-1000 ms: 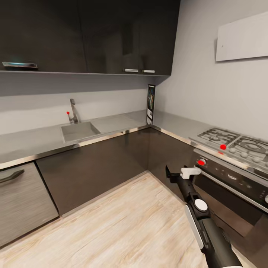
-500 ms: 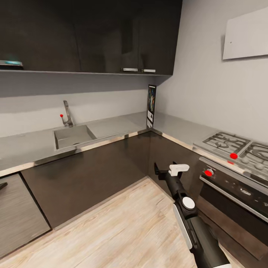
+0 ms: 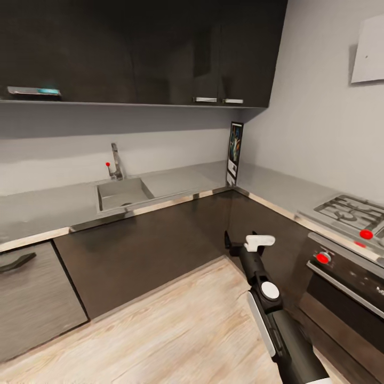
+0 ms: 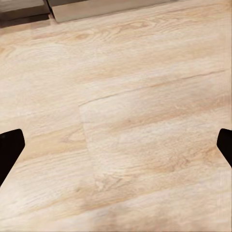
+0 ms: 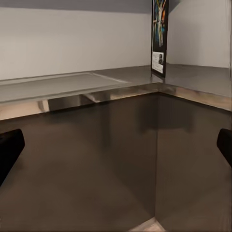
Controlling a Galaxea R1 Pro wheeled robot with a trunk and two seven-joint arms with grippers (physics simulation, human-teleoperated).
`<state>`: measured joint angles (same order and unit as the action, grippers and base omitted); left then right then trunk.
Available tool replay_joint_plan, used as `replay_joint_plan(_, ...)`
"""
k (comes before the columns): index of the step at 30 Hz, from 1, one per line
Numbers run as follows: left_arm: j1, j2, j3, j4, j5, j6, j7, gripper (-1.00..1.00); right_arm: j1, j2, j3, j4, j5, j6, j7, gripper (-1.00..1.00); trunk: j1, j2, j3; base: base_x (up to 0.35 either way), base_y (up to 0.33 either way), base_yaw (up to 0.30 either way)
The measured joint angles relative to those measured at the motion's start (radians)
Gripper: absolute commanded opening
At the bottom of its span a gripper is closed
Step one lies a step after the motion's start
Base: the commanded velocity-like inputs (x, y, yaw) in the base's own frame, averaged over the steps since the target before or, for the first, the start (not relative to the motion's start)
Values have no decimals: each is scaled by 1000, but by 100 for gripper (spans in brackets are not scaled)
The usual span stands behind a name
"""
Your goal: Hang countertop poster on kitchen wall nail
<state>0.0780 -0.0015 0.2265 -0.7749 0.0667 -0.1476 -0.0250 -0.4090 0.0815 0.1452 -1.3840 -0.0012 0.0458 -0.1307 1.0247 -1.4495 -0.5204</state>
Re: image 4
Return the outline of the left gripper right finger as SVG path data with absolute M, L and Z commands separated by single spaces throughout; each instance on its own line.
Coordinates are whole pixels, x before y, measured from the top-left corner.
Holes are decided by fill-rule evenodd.
M 218 134 L 217 146 L 232 167 L 232 130 L 222 128 Z

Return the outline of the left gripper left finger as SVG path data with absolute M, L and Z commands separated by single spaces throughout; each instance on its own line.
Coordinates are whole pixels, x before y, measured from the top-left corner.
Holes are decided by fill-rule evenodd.
M 21 129 L 0 134 L 0 187 L 25 147 Z

